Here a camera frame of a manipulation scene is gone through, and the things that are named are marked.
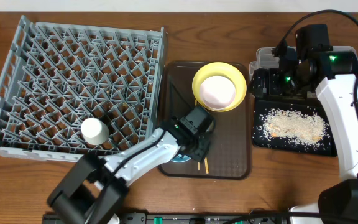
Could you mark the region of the light blue bowl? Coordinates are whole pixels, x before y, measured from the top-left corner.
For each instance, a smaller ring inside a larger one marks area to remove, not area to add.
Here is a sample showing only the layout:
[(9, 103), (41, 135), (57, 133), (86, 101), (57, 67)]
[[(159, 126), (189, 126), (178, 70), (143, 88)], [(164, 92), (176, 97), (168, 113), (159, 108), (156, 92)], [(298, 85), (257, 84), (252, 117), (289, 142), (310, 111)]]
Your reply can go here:
[(176, 162), (176, 163), (182, 163), (182, 162), (186, 162), (189, 161), (191, 158), (186, 156), (186, 155), (177, 155), (172, 159), (172, 162)]

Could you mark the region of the pink white bowl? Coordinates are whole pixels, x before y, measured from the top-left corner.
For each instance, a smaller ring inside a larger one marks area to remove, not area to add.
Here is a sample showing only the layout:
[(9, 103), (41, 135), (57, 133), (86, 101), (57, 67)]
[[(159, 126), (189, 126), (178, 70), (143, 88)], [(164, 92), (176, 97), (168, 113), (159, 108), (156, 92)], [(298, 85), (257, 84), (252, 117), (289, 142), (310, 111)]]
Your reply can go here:
[(207, 78), (200, 86), (201, 101), (208, 107), (221, 110), (235, 99), (236, 88), (230, 79), (223, 76)]

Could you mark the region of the white cup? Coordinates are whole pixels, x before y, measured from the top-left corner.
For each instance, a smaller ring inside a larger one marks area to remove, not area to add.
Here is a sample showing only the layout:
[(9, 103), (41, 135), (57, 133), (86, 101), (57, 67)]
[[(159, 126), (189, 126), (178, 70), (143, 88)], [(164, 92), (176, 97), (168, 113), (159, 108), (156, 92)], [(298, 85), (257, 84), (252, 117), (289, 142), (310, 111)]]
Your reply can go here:
[(81, 133), (84, 140), (91, 145), (100, 145), (108, 140), (109, 129), (99, 119), (87, 118), (81, 124)]

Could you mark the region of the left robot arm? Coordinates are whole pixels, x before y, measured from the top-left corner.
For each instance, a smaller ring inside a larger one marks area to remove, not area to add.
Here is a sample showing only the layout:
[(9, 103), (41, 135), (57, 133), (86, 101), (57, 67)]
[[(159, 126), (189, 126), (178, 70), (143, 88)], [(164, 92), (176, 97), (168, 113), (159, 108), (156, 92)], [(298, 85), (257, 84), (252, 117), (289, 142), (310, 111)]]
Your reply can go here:
[(64, 223), (119, 223), (116, 212), (129, 186), (178, 154), (178, 138), (170, 130), (181, 127), (164, 123), (151, 137), (121, 154), (82, 156), (49, 195), (48, 205)]

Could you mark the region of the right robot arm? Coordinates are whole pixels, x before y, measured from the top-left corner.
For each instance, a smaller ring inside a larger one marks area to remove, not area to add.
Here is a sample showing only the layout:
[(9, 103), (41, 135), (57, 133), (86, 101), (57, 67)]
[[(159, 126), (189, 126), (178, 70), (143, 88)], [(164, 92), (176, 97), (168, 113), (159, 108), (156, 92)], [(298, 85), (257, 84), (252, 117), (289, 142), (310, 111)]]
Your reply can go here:
[(315, 203), (290, 209), (288, 223), (358, 220), (358, 59), (330, 44), (324, 24), (304, 26), (293, 47), (263, 47), (250, 65), (252, 141), (259, 147), (337, 157), (340, 183)]

